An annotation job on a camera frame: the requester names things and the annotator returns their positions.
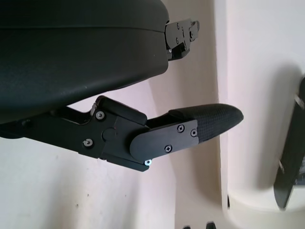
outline white surface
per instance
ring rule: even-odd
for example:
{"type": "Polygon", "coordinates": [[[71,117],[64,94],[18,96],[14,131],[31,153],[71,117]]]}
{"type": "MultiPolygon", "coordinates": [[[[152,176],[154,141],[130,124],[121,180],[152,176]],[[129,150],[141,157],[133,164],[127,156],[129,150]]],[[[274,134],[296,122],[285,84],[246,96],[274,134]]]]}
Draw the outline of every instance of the white surface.
{"type": "MultiPolygon", "coordinates": [[[[228,0],[228,101],[244,121],[229,132],[229,195],[279,211],[273,193],[294,96],[305,70],[302,0],[228,0]]],[[[287,210],[305,208],[305,192],[287,210]]]]}
{"type": "MultiPolygon", "coordinates": [[[[199,38],[190,53],[170,62],[168,71],[149,80],[159,115],[169,109],[217,102],[214,15],[211,0],[168,0],[171,22],[199,20],[199,38]]],[[[171,154],[177,179],[175,228],[234,229],[223,215],[220,191],[219,139],[171,154]]]]}
{"type": "MultiPolygon", "coordinates": [[[[147,81],[107,96],[156,115],[147,81]]],[[[94,101],[72,107],[88,111],[94,101]]],[[[0,151],[0,228],[174,228],[176,187],[167,156],[141,173],[28,139],[1,138],[0,151]]]]}

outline black plastic cover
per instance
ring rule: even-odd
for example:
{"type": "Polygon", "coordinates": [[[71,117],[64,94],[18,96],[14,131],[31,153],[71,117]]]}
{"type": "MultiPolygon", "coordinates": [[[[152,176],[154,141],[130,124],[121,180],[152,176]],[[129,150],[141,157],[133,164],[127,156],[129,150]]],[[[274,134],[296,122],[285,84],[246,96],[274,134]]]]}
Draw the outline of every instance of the black plastic cover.
{"type": "Polygon", "coordinates": [[[143,81],[167,67],[161,32],[0,30],[0,124],[143,81]]]}
{"type": "Polygon", "coordinates": [[[0,28],[120,27],[165,31],[160,0],[1,0],[0,28]]]}

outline silver screw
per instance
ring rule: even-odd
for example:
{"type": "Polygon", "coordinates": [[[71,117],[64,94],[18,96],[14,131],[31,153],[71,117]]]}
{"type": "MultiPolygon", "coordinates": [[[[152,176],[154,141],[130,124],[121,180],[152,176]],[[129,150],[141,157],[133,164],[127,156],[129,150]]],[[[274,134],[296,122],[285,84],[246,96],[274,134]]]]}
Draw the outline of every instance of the silver screw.
{"type": "Polygon", "coordinates": [[[152,161],[151,161],[151,160],[147,160],[147,161],[144,162],[144,164],[145,164],[146,166],[150,166],[150,165],[152,164],[152,161]]]}
{"type": "Polygon", "coordinates": [[[85,147],[90,147],[93,145],[93,141],[92,139],[88,138],[85,141],[82,142],[84,144],[85,147]]]}
{"type": "Polygon", "coordinates": [[[196,137],[197,136],[197,130],[196,129],[191,131],[191,136],[192,137],[196,137]]]}
{"type": "Polygon", "coordinates": [[[173,147],[171,145],[166,146],[165,148],[166,153],[170,153],[173,149],[173,147]]]}
{"type": "Polygon", "coordinates": [[[184,125],[179,125],[179,126],[177,127],[177,131],[178,131],[179,133],[182,133],[182,132],[184,131],[184,125]]]}
{"type": "Polygon", "coordinates": [[[102,120],[104,119],[105,117],[105,113],[103,111],[99,111],[95,114],[95,117],[98,119],[98,120],[102,120]]]}

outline screw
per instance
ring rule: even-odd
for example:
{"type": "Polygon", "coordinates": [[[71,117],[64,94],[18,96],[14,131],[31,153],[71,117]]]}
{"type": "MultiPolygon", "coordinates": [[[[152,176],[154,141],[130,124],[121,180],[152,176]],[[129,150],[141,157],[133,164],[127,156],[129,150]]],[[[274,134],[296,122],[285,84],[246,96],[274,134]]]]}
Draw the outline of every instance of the screw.
{"type": "Polygon", "coordinates": [[[85,141],[82,142],[84,144],[85,147],[90,147],[93,145],[93,141],[92,139],[88,138],[85,141]]]}
{"type": "Polygon", "coordinates": [[[191,136],[192,137],[196,137],[197,136],[197,130],[196,129],[191,131],[191,136]]]}
{"type": "Polygon", "coordinates": [[[144,162],[144,164],[145,164],[146,166],[150,166],[150,165],[152,164],[152,161],[151,161],[151,160],[147,160],[147,161],[144,162]]]}
{"type": "Polygon", "coordinates": [[[179,133],[182,133],[182,132],[184,131],[184,125],[179,125],[179,126],[177,127],[177,131],[178,131],[179,133]]]}
{"type": "Polygon", "coordinates": [[[102,120],[104,119],[105,117],[105,113],[103,111],[99,111],[95,114],[95,117],[98,119],[98,120],[102,120]]]}
{"type": "Polygon", "coordinates": [[[173,147],[171,145],[166,146],[165,148],[166,153],[170,153],[173,149],[173,147]]]}

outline metal bracket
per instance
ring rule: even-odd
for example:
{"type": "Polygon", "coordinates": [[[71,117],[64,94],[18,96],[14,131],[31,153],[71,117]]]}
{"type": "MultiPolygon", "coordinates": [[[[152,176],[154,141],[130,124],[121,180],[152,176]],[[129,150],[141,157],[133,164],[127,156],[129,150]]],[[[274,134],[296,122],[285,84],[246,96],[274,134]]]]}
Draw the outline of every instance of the metal bracket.
{"type": "Polygon", "coordinates": [[[191,21],[191,19],[166,25],[165,38],[170,61],[188,54],[191,42],[198,38],[199,29],[199,21],[191,21]]]}
{"type": "Polygon", "coordinates": [[[153,158],[166,154],[166,145],[172,147],[170,153],[198,144],[198,137],[191,136],[191,130],[196,132],[197,120],[178,124],[183,120],[167,117],[166,123],[151,129],[145,114],[100,96],[87,113],[64,107],[2,124],[0,134],[5,138],[30,138],[145,171],[153,158]]]}
{"type": "Polygon", "coordinates": [[[197,120],[151,129],[136,136],[131,145],[133,158],[145,161],[199,144],[197,120]]]}

